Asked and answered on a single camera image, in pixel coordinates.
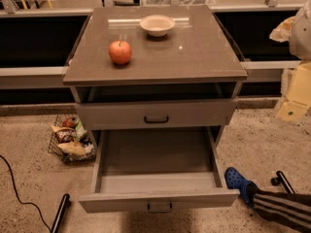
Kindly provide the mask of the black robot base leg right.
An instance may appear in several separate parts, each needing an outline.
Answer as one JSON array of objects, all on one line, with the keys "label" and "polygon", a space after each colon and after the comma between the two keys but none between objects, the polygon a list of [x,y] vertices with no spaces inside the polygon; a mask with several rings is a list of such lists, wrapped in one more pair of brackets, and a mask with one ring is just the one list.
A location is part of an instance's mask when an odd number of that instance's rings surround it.
[{"label": "black robot base leg right", "polygon": [[282,171],[277,171],[276,176],[273,177],[270,180],[270,182],[273,186],[281,184],[288,193],[294,194],[294,189],[292,185],[290,184],[290,182],[288,181],[288,179],[286,178],[285,174]]}]

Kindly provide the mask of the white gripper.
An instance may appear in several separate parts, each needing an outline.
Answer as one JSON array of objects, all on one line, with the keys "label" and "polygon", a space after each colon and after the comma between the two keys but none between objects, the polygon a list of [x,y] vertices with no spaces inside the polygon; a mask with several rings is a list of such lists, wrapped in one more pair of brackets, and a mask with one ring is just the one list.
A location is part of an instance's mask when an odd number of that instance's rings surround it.
[{"label": "white gripper", "polygon": [[279,106],[275,117],[284,122],[301,119],[311,107],[311,62],[301,62],[294,70],[286,101]]}]

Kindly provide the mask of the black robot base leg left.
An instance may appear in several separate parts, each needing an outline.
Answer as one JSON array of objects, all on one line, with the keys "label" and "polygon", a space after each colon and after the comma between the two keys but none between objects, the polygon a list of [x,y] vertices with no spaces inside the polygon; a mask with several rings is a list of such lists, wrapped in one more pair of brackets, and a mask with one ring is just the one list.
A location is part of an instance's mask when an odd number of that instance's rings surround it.
[{"label": "black robot base leg left", "polygon": [[53,224],[52,224],[52,231],[51,233],[58,233],[59,228],[61,226],[62,221],[64,220],[65,214],[69,206],[71,205],[70,202],[70,195],[68,193],[65,193],[62,196],[62,199],[60,201],[57,213],[55,215]]}]

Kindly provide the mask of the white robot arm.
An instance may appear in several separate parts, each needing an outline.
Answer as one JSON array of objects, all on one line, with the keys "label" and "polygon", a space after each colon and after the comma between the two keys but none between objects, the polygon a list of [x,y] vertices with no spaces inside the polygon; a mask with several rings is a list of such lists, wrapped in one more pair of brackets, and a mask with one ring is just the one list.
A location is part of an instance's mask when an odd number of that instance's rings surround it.
[{"label": "white robot arm", "polygon": [[297,12],[289,39],[290,53],[301,62],[293,75],[284,100],[276,117],[294,122],[311,108],[311,1],[308,0]]}]

